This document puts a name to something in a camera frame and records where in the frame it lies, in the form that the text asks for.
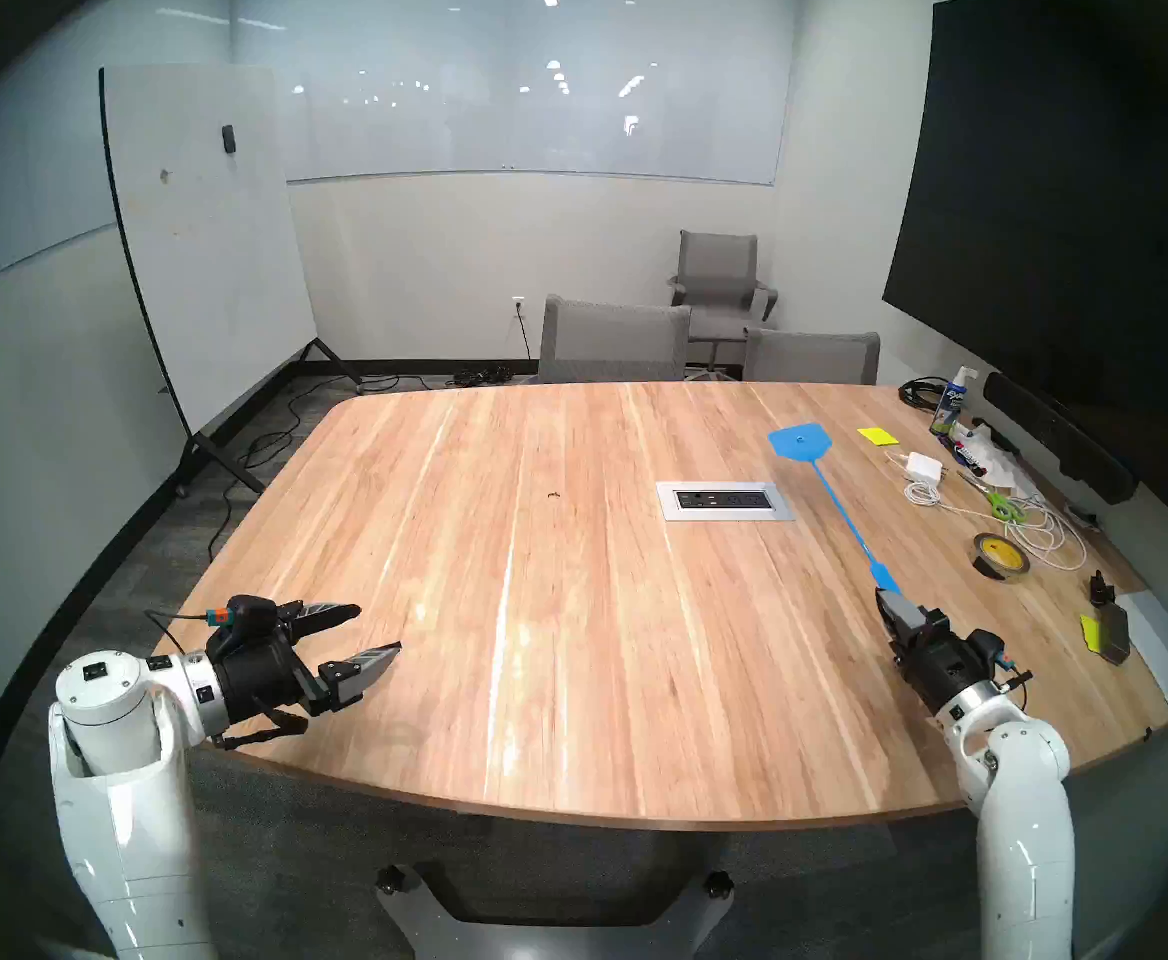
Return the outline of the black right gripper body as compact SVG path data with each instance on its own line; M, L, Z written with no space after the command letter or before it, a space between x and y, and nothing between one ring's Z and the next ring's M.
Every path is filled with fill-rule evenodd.
M958 636L951 628L933 631L915 644L895 665L932 717L969 686L992 682L997 658L1004 654L1004 640L981 628L969 631L968 636Z

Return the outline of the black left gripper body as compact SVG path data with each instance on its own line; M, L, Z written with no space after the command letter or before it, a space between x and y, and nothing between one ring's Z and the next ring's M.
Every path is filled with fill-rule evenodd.
M293 649L293 618L221 622L206 644L229 726L266 718L273 731L305 731L329 714L333 694Z

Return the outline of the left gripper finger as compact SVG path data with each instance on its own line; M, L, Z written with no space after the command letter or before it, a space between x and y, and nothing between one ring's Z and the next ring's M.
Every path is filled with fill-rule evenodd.
M399 641L370 647L342 660L319 665L319 695L312 700L310 716L334 714L362 700L364 691L383 677L401 653Z
M279 624L287 640L303 640L334 629L360 615L355 603L284 603L279 607Z

